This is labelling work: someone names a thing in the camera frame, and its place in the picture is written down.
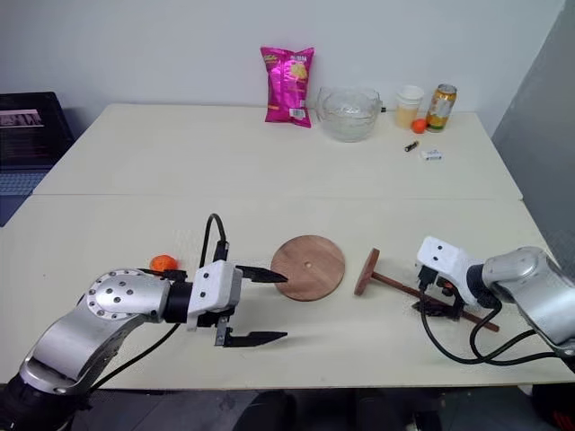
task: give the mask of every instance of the orange ball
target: orange ball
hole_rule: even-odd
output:
[[[153,271],[164,272],[167,269],[177,269],[178,268],[178,261],[174,259],[172,256],[168,256],[167,254],[161,254],[160,256],[156,256],[150,261],[150,269]]]
[[[415,119],[411,123],[411,130],[415,133],[423,133],[425,132],[425,128],[428,126],[428,123],[425,119]]]

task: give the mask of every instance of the hammer head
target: hammer head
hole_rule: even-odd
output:
[[[379,259],[379,250],[378,249],[371,249],[369,252],[369,256],[367,256],[366,263],[361,270],[361,274],[359,274],[358,282],[356,283],[356,288],[353,293],[357,296],[361,296],[366,288],[367,283],[371,280],[371,275],[376,268],[377,260]]]

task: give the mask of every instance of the beverage can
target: beverage can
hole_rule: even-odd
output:
[[[425,120],[428,123],[427,129],[430,132],[440,132],[446,126],[449,114],[456,102],[457,89],[450,84],[440,84],[433,93],[428,115]]]

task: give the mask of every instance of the round wooden board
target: round wooden board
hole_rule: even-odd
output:
[[[304,235],[279,247],[270,268],[288,279],[276,284],[282,294],[296,301],[316,301],[340,284],[345,259],[338,246],[327,238]]]

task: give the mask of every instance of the white wall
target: white wall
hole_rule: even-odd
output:
[[[491,134],[563,0],[0,0],[0,92],[55,91],[82,131],[113,101],[267,101],[260,45],[323,84],[459,89]]]

